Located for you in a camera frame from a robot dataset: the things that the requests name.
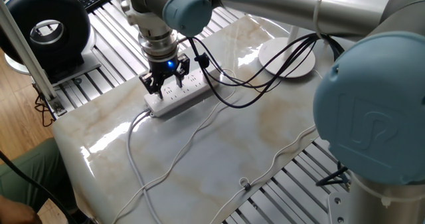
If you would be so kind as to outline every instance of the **white round base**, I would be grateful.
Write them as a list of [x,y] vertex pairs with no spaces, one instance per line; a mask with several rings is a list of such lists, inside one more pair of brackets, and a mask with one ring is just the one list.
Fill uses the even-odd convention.
[[[296,49],[300,44],[301,42],[298,42],[293,45],[292,51]],[[266,65],[267,62],[269,62],[269,60],[273,58],[273,56],[279,53],[279,51],[284,49],[287,45],[288,38],[276,38],[265,42],[261,46],[260,52],[258,53],[258,60],[260,61],[261,65]],[[310,48],[307,48],[280,76],[282,78],[298,78],[311,72],[314,68],[316,58],[313,52],[310,52],[310,54],[307,55],[310,50]],[[285,53],[282,53],[278,58],[273,60],[273,62],[271,62],[266,67],[266,70],[272,74],[277,74],[279,69],[285,62],[284,54]],[[296,68],[296,66],[298,66],[306,56],[307,58],[304,60],[304,62],[302,62],[302,64],[298,68]]]

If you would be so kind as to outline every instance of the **cable clip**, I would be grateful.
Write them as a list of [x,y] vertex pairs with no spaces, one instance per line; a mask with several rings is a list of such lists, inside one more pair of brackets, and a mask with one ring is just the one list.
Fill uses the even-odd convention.
[[201,68],[208,68],[208,66],[210,65],[210,58],[208,57],[206,53],[203,53],[195,57],[195,61],[199,63],[199,66]]
[[249,191],[249,190],[251,189],[251,184],[247,183],[247,184],[244,186],[244,189],[245,189],[245,191]]

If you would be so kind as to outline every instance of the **wooden floor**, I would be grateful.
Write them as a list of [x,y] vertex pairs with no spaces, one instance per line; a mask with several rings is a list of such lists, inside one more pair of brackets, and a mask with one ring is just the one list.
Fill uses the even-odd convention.
[[[53,137],[51,127],[43,127],[41,113],[34,109],[36,98],[31,78],[8,67],[0,49],[0,150],[11,159]],[[45,113],[45,117],[50,120],[50,114]],[[39,216],[43,224],[66,223],[50,200]]]

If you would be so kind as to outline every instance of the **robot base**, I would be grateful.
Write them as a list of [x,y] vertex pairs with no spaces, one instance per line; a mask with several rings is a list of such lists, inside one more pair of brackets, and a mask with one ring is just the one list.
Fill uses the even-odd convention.
[[423,224],[425,185],[387,185],[351,176],[349,193],[328,197],[330,224]]

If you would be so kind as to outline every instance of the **power strip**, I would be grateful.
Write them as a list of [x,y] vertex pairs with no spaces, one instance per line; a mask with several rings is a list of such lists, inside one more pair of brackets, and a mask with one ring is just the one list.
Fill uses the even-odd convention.
[[[220,72],[215,67],[209,66],[207,70],[216,79],[220,78]],[[211,78],[210,81],[213,86],[218,84]],[[160,117],[209,89],[210,86],[205,80],[201,68],[198,68],[185,77],[182,88],[178,87],[175,81],[164,84],[162,86],[162,100],[156,94],[146,94],[145,102],[151,108],[152,115]]]

